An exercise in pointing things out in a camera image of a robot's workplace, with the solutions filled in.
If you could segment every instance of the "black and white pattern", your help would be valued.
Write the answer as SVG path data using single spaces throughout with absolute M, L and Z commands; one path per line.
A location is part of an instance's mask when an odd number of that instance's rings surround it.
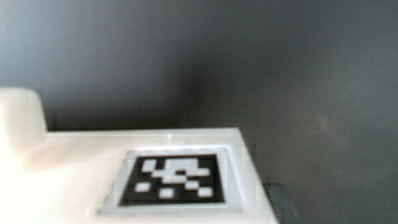
M 121 207 L 223 202 L 217 154 L 137 157 Z

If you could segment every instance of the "gray wall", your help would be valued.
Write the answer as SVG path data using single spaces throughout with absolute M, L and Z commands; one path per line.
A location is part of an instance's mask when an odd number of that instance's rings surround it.
M 304 223 L 398 223 L 393 0 L 2 0 L 0 86 L 52 130 L 240 127 Z

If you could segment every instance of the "black square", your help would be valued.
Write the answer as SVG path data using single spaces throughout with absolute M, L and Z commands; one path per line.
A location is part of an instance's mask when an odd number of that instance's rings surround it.
M 157 161 L 155 171 L 173 172 L 173 178 L 185 179 L 182 183 L 168 183 L 164 177 L 153 177 L 152 172 L 144 172 L 146 161 Z M 166 163 L 180 161 L 180 164 L 198 164 L 198 168 L 168 168 Z M 198 189 L 187 188 L 187 182 L 196 183 Z M 137 191 L 137 185 L 143 184 L 144 190 Z M 139 156 L 134 169 L 130 171 L 128 182 L 123 190 L 120 206 L 192 204 L 192 203 L 224 203 L 221 171 L 217 155 L 173 155 L 173 156 Z

